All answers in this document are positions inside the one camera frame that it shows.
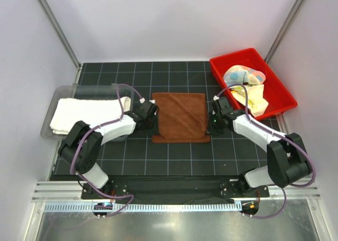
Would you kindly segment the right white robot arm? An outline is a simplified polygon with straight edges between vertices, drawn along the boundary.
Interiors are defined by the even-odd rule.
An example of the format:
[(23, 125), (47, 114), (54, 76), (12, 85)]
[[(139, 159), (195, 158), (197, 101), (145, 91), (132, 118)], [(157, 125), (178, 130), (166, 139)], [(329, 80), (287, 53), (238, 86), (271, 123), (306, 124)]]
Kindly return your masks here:
[(257, 188), (274, 184), (280, 188), (296, 186), (296, 181), (314, 175), (302, 138), (276, 131), (255, 120), (244, 110), (234, 110), (226, 97), (214, 96), (208, 113), (207, 134), (220, 136), (232, 131), (258, 145), (267, 154), (267, 165), (239, 176), (238, 191), (250, 197)]

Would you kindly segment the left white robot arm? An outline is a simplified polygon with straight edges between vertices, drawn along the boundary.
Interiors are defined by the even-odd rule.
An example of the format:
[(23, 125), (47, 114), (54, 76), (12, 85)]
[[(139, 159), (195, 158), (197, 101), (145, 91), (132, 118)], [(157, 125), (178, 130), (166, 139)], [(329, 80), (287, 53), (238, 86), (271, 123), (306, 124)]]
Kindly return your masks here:
[(159, 134), (159, 107), (155, 100), (140, 100), (122, 117), (91, 128), (84, 121), (76, 122), (58, 149), (58, 156), (70, 165), (70, 173), (76, 174), (93, 185), (93, 192), (100, 199), (111, 195), (112, 186), (107, 174), (97, 164), (100, 148), (118, 137), (131, 134), (145, 136)]

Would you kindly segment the brown towel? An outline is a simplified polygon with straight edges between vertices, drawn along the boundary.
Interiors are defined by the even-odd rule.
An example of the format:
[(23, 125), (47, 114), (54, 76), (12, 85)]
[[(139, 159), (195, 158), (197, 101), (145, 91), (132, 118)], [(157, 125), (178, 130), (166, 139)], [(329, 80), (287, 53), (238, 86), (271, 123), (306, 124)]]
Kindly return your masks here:
[(208, 112), (205, 94), (156, 92), (152, 98), (159, 107), (159, 134), (153, 143), (208, 143)]

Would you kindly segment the large white towel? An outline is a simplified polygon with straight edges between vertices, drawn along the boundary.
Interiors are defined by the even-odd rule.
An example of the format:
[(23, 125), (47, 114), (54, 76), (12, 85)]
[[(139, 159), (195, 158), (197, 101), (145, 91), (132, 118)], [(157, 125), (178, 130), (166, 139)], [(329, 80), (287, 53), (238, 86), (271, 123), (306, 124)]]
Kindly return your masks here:
[(124, 106), (129, 100), (129, 97), (120, 100), (60, 99), (51, 127), (54, 131), (67, 135), (78, 121), (95, 126), (117, 119), (122, 111), (130, 110)]

